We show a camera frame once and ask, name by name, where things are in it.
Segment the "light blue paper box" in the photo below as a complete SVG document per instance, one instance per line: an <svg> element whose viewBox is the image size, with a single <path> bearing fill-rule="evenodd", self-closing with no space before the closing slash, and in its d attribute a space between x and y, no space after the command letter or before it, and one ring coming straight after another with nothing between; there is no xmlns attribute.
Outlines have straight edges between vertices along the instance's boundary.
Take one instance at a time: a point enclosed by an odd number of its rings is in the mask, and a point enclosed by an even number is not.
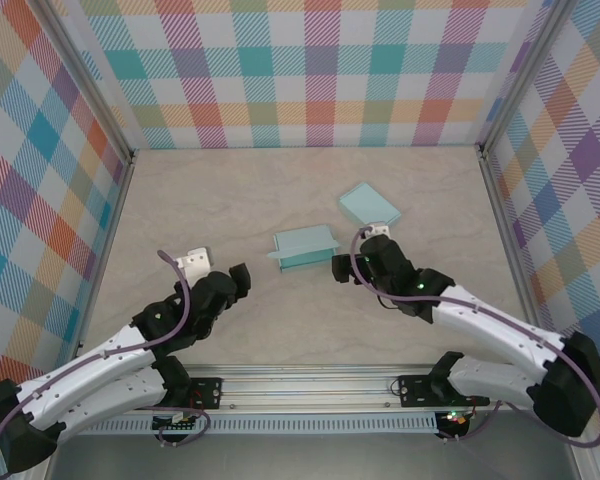
<svg viewBox="0 0 600 480"><path fill-rule="evenodd" d="M278 232L273 238L275 250L267 257L278 262L281 272L330 262L340 248L326 224Z"/></svg>
<svg viewBox="0 0 600 480"><path fill-rule="evenodd" d="M338 206L358 227L372 223L392 225L401 218L400 211L366 182L340 196Z"/></svg>

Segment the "small circuit board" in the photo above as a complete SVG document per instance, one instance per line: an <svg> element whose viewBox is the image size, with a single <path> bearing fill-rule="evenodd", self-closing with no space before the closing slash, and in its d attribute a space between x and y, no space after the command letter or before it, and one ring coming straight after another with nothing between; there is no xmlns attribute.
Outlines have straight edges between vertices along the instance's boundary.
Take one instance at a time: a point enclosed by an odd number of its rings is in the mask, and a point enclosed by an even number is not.
<svg viewBox="0 0 600 480"><path fill-rule="evenodd" d="M151 429L158 431L189 432L197 431L200 423L196 415L177 414L155 415L152 417Z"/></svg>

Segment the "grey metal panel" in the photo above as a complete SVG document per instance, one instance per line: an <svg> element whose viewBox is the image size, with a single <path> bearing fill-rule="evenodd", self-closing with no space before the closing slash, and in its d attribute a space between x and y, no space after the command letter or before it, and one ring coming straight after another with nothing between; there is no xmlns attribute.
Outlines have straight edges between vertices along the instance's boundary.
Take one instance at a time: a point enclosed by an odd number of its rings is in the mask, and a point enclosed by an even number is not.
<svg viewBox="0 0 600 480"><path fill-rule="evenodd" d="M537 434L472 442L418 435L210 435L183 448L150 436L81 436L51 480L581 480L571 455Z"/></svg>

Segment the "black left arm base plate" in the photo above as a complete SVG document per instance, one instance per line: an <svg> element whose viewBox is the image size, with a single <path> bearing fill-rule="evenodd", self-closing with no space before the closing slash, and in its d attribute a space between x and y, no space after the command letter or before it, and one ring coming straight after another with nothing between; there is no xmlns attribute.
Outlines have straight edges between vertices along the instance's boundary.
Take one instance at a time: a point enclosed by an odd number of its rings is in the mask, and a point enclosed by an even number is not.
<svg viewBox="0 0 600 480"><path fill-rule="evenodd" d="M189 381L182 407L217 410L222 399L223 380L219 377L194 377Z"/></svg>

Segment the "aluminium mounting rail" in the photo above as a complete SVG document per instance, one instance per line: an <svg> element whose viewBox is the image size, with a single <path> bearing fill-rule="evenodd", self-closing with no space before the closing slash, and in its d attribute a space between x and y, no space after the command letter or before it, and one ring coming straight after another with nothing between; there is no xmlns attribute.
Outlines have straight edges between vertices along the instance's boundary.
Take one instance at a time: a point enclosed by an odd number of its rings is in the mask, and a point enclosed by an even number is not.
<svg viewBox="0 0 600 480"><path fill-rule="evenodd" d="M482 362L470 357L458 360L445 376L449 393L436 387L431 365L177 365L189 378L223 380L220 412L243 414L353 413L403 408L397 388L401 375L428 375L440 397L457 392L487 397L531 410L538 400L530 394L540 383L512 365ZM415 407L411 410L454 410L470 407Z"/></svg>

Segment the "aluminium side rail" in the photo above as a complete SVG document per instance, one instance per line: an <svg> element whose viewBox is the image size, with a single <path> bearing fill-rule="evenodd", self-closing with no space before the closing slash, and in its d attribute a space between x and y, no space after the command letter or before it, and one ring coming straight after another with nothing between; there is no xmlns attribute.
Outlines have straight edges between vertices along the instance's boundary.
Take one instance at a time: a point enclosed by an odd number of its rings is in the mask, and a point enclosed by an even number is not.
<svg viewBox="0 0 600 480"><path fill-rule="evenodd" d="M536 367L533 361L538 360L542 363L547 359L547 350L539 348L536 342L528 337L529 334L541 335L538 305L532 295L530 281L523 271L522 255L516 243L513 227L506 216L504 200L498 189L495 173L480 146L476 147L476 155L515 291L516 314L503 314L515 324L514 327L508 327L515 337L515 343L505 347L504 352L506 357L513 359L514 364L523 372L531 373L532 377L536 377L542 370L542 366Z"/></svg>
<svg viewBox="0 0 600 480"><path fill-rule="evenodd" d="M114 209L110 216L109 226L107 229L107 235L103 244L103 250L101 257L98 260L96 269L94 271L94 279L89 290L89 296L85 305L85 310L80 318L80 321L76 327L76 335L73 339L72 347L70 350L70 358L75 358L83 349L91 318L95 310L99 291L104 279L107 263L110 257L111 249L114 243L116 231L120 222L124 204L128 195L129 187L132 181L133 173L135 170L136 159L139 151L134 150L131 152L131 156L126 162L123 169L123 175L121 178L121 185L119 189L119 195L116 199Z"/></svg>

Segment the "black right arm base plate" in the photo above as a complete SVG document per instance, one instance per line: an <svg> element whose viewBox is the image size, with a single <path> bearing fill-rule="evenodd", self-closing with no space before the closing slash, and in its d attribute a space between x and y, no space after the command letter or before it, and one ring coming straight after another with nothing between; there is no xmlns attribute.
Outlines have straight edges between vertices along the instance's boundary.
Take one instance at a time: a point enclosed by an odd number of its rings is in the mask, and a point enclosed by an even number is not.
<svg viewBox="0 0 600 480"><path fill-rule="evenodd" d="M397 377L397 388L403 408L415 407L483 407L491 401L487 397L469 397L457 392L440 397L434 392L428 375L401 375Z"/></svg>

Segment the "aluminium frame post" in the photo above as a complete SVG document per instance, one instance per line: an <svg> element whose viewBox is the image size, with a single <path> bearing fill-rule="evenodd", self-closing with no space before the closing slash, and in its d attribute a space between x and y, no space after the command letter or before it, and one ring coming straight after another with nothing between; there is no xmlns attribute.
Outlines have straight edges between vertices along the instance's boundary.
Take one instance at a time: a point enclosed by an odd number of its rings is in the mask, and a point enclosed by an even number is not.
<svg viewBox="0 0 600 480"><path fill-rule="evenodd" d="M126 164L132 164L134 149L124 137L118 122L111 113L79 49L74 45L51 0L26 0L26 2L57 49L66 69L101 123L102 129L113 144L114 149Z"/></svg>
<svg viewBox="0 0 600 480"><path fill-rule="evenodd" d="M531 82L579 0L528 0L485 97L475 140L485 159L511 122Z"/></svg>

